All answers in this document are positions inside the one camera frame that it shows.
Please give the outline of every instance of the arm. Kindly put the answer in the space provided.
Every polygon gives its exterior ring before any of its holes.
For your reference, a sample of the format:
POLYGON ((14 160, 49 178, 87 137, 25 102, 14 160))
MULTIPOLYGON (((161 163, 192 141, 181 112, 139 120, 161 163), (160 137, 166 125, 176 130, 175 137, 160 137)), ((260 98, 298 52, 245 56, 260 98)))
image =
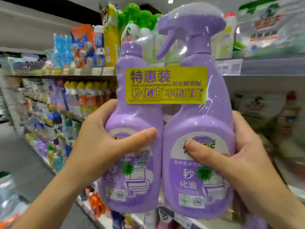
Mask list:
POLYGON ((240 113, 232 114, 237 154, 228 158, 191 140, 185 145, 189 155, 226 177, 250 212, 274 229, 305 228, 305 206, 276 173, 258 135, 240 113))
POLYGON ((122 140, 113 139, 104 125, 116 105, 117 100, 110 100, 85 120, 63 169, 12 229, 59 228, 82 189, 103 175, 116 160, 150 144, 156 137, 156 129, 151 128, 122 140))

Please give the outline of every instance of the green splat graphic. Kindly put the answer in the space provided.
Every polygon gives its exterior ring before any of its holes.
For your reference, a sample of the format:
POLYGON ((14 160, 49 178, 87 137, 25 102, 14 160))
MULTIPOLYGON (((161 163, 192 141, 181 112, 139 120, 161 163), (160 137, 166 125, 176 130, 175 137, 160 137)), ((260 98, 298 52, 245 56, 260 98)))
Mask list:
POLYGON ((197 176, 202 180, 202 181, 208 181, 211 179, 211 177, 213 176, 213 171, 206 167, 203 166, 200 169, 198 169, 197 171, 197 176))
POLYGON ((129 162, 122 162, 120 164, 120 170, 124 175, 130 175, 133 173, 133 166, 129 162))

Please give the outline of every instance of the grey floor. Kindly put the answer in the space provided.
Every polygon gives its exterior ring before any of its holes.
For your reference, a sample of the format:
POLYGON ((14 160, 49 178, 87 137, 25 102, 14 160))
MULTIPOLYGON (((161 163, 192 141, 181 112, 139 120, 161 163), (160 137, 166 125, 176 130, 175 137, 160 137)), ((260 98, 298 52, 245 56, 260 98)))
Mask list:
MULTIPOLYGON (((52 180, 53 175, 41 163, 25 139, 18 139, 13 127, 0 124, 0 171, 12 174, 17 190, 33 202, 52 180)), ((93 223, 74 204, 61 229, 94 229, 93 223)))

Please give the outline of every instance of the purple spray bottle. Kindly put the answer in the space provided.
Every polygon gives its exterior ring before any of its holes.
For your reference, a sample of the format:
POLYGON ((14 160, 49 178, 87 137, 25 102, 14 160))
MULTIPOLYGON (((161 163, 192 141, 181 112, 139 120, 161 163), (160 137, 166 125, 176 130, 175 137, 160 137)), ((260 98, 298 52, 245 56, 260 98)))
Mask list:
POLYGON ((180 6, 158 19, 158 31, 167 35, 156 59, 176 39, 187 45, 181 66, 208 69, 207 102, 184 104, 163 131, 162 183, 171 209, 193 218, 221 216, 232 203, 233 190, 222 175, 194 161, 184 148, 196 140, 226 156, 235 149, 232 109, 227 87, 211 57, 211 36, 226 26, 222 12, 208 3, 180 6))
POLYGON ((145 67, 142 47, 135 42, 124 42, 121 57, 116 62, 118 106, 105 129, 116 140, 151 127, 157 129, 158 135, 149 146, 116 161, 100 178, 98 189, 101 199, 118 212, 144 213, 158 205, 163 131, 161 105, 126 103, 126 69, 145 67))

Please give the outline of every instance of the person's left hand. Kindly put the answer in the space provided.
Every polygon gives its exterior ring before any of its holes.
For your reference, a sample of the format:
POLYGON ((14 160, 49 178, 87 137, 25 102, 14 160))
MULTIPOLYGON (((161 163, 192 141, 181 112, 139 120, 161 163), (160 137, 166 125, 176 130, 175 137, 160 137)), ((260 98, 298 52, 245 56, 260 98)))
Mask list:
POLYGON ((113 139, 104 125, 116 106, 117 100, 109 100, 86 118, 63 167, 71 184, 80 190, 101 177, 119 158, 149 145, 157 136, 157 130, 149 128, 121 140, 113 139))

